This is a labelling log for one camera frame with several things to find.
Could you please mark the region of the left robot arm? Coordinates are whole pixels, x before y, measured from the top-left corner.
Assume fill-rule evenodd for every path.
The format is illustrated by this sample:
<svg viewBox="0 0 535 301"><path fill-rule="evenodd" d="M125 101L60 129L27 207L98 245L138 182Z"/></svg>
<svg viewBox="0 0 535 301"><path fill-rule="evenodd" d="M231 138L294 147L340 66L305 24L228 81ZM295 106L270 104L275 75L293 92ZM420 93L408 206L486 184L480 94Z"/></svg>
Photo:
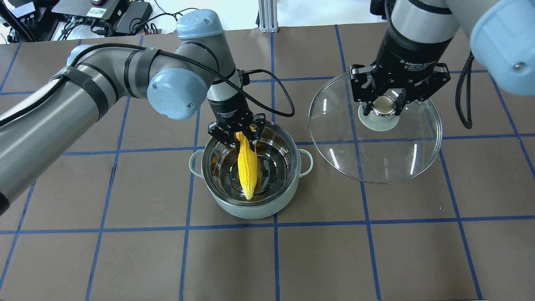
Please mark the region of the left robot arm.
<svg viewBox="0 0 535 301"><path fill-rule="evenodd" d="M147 99L173 120L208 101L216 120L208 133L236 148L260 139L265 114L253 114L216 12L193 10L176 22L181 44L169 53L122 43L80 45L44 86L1 116L1 213L122 97Z"/></svg>

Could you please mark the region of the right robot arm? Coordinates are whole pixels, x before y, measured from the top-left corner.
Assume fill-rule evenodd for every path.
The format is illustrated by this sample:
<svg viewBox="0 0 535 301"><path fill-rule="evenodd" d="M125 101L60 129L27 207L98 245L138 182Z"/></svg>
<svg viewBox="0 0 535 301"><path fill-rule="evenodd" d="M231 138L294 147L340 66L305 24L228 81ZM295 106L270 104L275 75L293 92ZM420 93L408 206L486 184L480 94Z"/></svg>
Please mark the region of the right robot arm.
<svg viewBox="0 0 535 301"><path fill-rule="evenodd" d="M352 65L353 99L373 103L400 89L388 114L399 115L413 101L424 101L450 80L440 57L462 29L473 59L510 94L534 95L533 0L372 0L369 11L388 26L374 63Z"/></svg>

